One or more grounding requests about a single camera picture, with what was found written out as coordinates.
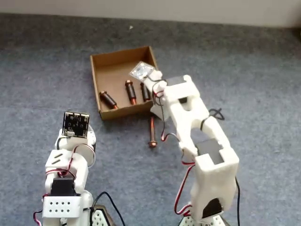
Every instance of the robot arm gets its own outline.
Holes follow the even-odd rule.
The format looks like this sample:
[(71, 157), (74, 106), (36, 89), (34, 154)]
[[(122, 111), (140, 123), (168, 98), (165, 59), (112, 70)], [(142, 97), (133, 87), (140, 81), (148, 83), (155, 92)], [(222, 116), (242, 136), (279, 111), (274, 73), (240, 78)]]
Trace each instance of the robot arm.
[[(191, 77), (163, 80), (161, 72), (149, 67), (140, 63), (130, 75), (142, 80), (160, 99), (163, 106), (154, 104), (151, 111), (163, 120), (172, 118), (180, 150), (195, 162), (190, 213), (196, 222), (203, 222), (230, 208), (239, 159), (217, 120), (210, 116)], [(192, 128), (201, 129), (210, 140), (195, 144), (190, 137)]]
[(65, 112), (63, 129), (46, 162), (43, 226), (88, 226), (93, 197), (85, 190), (88, 167), (95, 161), (96, 138), (89, 115)]

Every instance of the brown cardboard box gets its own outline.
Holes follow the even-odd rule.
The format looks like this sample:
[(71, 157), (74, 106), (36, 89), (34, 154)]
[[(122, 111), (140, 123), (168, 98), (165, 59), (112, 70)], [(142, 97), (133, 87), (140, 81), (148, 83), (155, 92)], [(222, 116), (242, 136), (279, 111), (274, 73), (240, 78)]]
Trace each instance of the brown cardboard box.
[[(143, 102), (140, 81), (128, 74), (140, 61), (158, 68), (150, 46), (92, 55), (90, 59), (97, 107), (103, 120), (149, 112), (152, 101)], [(125, 82), (129, 79), (133, 82), (137, 96), (136, 105), (131, 105), (127, 96)], [(100, 100), (101, 91), (107, 91), (116, 101), (118, 109), (110, 109)]]

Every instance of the bolt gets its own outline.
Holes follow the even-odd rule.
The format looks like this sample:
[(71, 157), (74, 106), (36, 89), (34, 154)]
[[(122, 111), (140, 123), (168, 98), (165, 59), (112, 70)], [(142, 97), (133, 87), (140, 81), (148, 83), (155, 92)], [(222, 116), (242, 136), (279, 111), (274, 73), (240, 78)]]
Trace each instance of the bolt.
[(133, 82), (131, 80), (126, 80), (125, 83), (126, 89), (127, 89), (127, 95), (130, 99), (130, 102), (132, 105), (136, 105), (136, 94), (133, 87)]
[(155, 117), (151, 116), (150, 117), (150, 142), (149, 142), (149, 147), (150, 148), (155, 148), (157, 146), (157, 142), (155, 140)]

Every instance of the screw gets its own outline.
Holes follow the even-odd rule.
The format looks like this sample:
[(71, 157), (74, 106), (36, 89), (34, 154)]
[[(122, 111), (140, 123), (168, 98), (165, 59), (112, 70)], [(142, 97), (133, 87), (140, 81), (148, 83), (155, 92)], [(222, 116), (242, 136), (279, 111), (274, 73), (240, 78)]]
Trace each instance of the screw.
[(103, 100), (109, 108), (118, 109), (117, 103), (106, 91), (101, 91), (99, 93), (99, 96), (100, 96), (100, 99)]
[(155, 148), (157, 146), (157, 142), (155, 141), (155, 117), (151, 116), (150, 117), (150, 142), (149, 142), (149, 147), (150, 148)]
[(127, 89), (127, 95), (130, 99), (130, 102), (132, 105), (136, 105), (136, 94), (133, 87), (133, 82), (131, 80), (126, 80), (125, 83), (126, 89)]

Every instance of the circuit board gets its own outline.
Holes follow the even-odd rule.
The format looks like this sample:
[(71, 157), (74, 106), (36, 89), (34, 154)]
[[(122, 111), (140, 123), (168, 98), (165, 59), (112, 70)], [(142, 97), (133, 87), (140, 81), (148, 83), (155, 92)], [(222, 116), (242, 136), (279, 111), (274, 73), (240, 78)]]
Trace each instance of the circuit board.
[(63, 135), (68, 137), (87, 137), (89, 114), (65, 112), (63, 120)]

